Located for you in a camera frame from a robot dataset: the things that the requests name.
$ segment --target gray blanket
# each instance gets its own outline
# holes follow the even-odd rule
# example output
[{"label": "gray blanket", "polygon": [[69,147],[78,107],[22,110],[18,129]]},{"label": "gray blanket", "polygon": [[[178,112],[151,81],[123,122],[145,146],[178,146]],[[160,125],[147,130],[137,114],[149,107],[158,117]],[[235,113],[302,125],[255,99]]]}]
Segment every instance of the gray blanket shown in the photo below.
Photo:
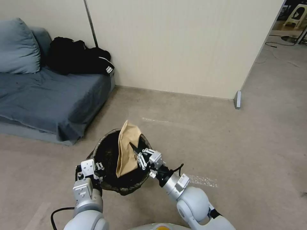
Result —
[{"label": "gray blanket", "polygon": [[109,76],[0,73],[0,116],[44,132],[59,141],[76,140],[108,97]]}]

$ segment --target metal pole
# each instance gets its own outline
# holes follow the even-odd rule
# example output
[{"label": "metal pole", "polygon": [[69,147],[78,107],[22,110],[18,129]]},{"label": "metal pole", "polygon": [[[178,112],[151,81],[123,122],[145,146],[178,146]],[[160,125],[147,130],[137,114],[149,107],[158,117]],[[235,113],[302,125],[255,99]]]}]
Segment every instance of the metal pole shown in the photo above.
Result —
[{"label": "metal pole", "polygon": [[91,30],[92,30],[92,34],[93,34],[93,39],[94,39],[94,42],[95,42],[95,46],[98,47],[98,43],[97,43],[97,39],[96,39],[96,35],[95,35],[95,30],[94,30],[93,22],[92,22],[92,19],[91,19],[89,7],[87,5],[87,1],[86,0],[83,0],[83,1],[84,1],[87,17],[89,18],[89,22],[90,22],[90,26],[91,26]]},{"label": "metal pole", "polygon": [[302,31],[302,33],[300,34],[300,36],[297,38],[297,41],[295,44],[300,44],[302,42],[302,40],[304,39],[304,37],[307,34],[307,26],[305,27],[305,29]]}]

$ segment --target yellow sticker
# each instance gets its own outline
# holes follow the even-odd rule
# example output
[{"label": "yellow sticker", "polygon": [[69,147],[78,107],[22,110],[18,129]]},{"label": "yellow sticker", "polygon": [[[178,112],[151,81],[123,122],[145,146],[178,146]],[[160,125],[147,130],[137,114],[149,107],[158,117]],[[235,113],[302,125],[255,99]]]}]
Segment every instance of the yellow sticker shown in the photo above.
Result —
[{"label": "yellow sticker", "polygon": [[156,230],[170,230],[170,229],[166,226],[159,226],[158,228],[156,228]]}]

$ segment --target white stool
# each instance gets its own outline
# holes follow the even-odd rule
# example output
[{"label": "white stool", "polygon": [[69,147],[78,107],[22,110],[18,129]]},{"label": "white stool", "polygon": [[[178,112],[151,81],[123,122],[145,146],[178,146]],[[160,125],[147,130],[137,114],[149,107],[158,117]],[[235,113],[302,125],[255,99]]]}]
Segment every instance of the white stool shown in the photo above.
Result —
[{"label": "white stool", "polygon": [[[297,18],[298,15],[300,15],[300,11],[303,11],[303,13],[299,18]],[[307,15],[307,5],[298,4],[297,7],[292,11],[292,13],[290,14],[290,16],[288,17],[287,21],[284,23],[283,26],[285,26],[288,23],[294,23],[295,29],[298,29],[300,28],[301,24],[306,18],[306,15]]]}]

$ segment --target black cable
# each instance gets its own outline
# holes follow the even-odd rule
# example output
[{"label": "black cable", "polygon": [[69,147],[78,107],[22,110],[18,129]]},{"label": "black cable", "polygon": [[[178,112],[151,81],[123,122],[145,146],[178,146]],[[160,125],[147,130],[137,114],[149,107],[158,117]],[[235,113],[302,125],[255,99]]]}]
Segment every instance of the black cable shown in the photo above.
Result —
[{"label": "black cable", "polygon": [[153,169],[154,169],[155,171],[157,171],[158,173],[174,173],[174,172],[176,172],[176,171],[179,170],[179,176],[181,176],[181,175],[180,175],[180,174],[181,174],[181,168],[183,167],[183,165],[184,165],[184,164],[181,164],[181,165],[180,165],[178,168],[176,168],[175,170],[170,169],[168,172],[167,172],[167,171],[160,170],[160,169],[156,169],[156,168],[154,168],[154,166],[153,166]]},{"label": "black cable", "polygon": [[[281,35],[275,35],[275,34],[270,34],[269,36],[276,36],[276,37],[286,37],[288,35],[284,35],[284,36],[281,36]],[[268,43],[273,43],[273,44],[278,44],[278,45],[283,45],[283,46],[294,46],[295,44],[292,44],[292,45],[287,45],[287,44],[282,44],[282,43],[278,43],[278,42],[266,42],[265,45],[267,46],[270,46],[270,47],[273,47],[273,48],[277,48],[277,46],[273,46],[273,45],[268,45]]]},{"label": "black cable", "polygon": [[295,44],[287,45],[287,44],[282,44],[282,43],[278,43],[278,42],[266,42],[265,43],[267,46],[270,46],[270,47],[273,47],[273,48],[277,48],[277,46],[271,46],[271,45],[268,45],[267,43],[274,43],[274,44],[279,44],[279,45],[284,45],[284,46],[294,46],[295,45]]},{"label": "black cable", "polygon": [[176,172],[179,170],[179,176],[181,176],[181,168],[183,167],[184,164],[181,164],[178,168],[176,168],[175,170],[173,170],[173,172]]},{"label": "black cable", "polygon": [[53,213],[51,213],[51,216],[50,216],[50,219],[51,219],[51,225],[53,227],[53,230],[57,230],[57,227],[55,226],[55,223],[54,223],[54,220],[53,220],[53,215],[59,211],[63,211],[63,210],[73,210],[75,209],[75,207],[67,207],[67,208],[60,208],[60,209],[57,209],[55,211],[53,211]]}]

